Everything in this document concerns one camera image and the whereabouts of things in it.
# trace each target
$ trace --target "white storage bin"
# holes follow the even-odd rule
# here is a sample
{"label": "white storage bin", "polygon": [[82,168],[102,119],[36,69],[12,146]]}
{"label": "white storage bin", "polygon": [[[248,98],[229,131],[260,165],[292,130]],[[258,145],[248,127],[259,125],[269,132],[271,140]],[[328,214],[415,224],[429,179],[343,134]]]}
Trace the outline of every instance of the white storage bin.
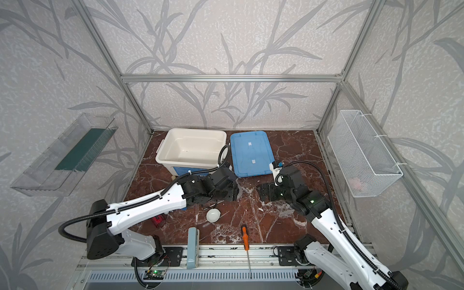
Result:
{"label": "white storage bin", "polygon": [[156,151],[156,162],[176,176],[216,167],[226,138],[224,131],[170,129]]}

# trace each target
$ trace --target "wire mesh basket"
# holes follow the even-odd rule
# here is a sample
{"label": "wire mesh basket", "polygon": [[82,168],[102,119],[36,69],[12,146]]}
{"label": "wire mesh basket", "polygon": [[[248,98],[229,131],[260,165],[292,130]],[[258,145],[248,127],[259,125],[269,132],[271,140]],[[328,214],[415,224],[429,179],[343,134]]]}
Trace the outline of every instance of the wire mesh basket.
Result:
{"label": "wire mesh basket", "polygon": [[354,197],[377,196],[403,176],[381,136],[359,110],[341,110],[328,139]]}

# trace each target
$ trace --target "clear acrylic shelf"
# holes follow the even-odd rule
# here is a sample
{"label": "clear acrylic shelf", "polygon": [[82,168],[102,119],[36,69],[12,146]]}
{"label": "clear acrylic shelf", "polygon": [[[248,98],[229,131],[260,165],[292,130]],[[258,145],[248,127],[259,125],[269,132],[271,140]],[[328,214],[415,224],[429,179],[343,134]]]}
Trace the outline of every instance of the clear acrylic shelf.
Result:
{"label": "clear acrylic shelf", "polygon": [[114,118],[82,114],[11,185],[29,196],[68,196],[118,129]]}

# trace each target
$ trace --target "brown marble surface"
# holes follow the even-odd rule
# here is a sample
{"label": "brown marble surface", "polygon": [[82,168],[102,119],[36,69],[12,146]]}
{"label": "brown marble surface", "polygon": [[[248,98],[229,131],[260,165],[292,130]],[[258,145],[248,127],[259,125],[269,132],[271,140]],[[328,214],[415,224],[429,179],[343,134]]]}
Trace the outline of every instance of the brown marble surface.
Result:
{"label": "brown marble surface", "polygon": [[[226,131],[227,142],[230,135],[238,131]],[[288,164],[296,160],[309,160],[316,163],[327,174],[313,131],[266,131],[276,160]],[[125,200],[131,200],[166,187],[171,174],[162,164],[155,161],[156,149],[166,136],[166,131],[156,131],[145,153],[142,163]],[[319,173],[305,164],[296,164],[301,170],[309,188],[326,193]],[[261,175],[237,180],[240,185],[238,201],[222,202],[217,205],[221,211],[220,219],[214,224],[206,220],[206,212],[200,205],[187,210],[170,212],[167,223],[156,228],[151,220],[141,222],[131,230],[144,235],[157,235],[163,244],[186,244],[188,228],[195,226],[200,230],[201,244],[242,243],[242,224],[248,227],[250,243],[282,244],[293,243],[306,233],[313,235],[321,243],[326,238],[311,223],[294,212],[284,201],[261,202],[256,185],[272,182],[272,175]]]}

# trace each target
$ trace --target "wall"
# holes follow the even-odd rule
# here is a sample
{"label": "wall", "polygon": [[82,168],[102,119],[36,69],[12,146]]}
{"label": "wall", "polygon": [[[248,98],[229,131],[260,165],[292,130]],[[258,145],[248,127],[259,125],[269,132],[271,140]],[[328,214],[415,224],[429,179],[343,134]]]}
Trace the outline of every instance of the wall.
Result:
{"label": "wall", "polygon": [[[57,233],[92,202],[121,200],[148,134],[67,1],[0,3],[0,288],[64,289],[85,244]],[[68,197],[11,183],[83,112],[119,127]],[[70,231],[84,236],[84,224]]]}
{"label": "wall", "polygon": [[[461,237],[463,8],[462,1],[406,0],[385,5],[348,75]],[[344,108],[352,109],[342,96],[335,111]],[[323,136],[330,126],[328,122]],[[333,154],[330,158],[337,168]],[[358,232],[373,243],[382,262],[403,271],[415,289],[464,289],[464,278],[402,181],[376,198],[353,199],[341,172],[334,170]]]}
{"label": "wall", "polygon": [[[371,0],[85,0],[124,74],[337,74]],[[153,128],[316,128],[335,84],[132,84]]]}

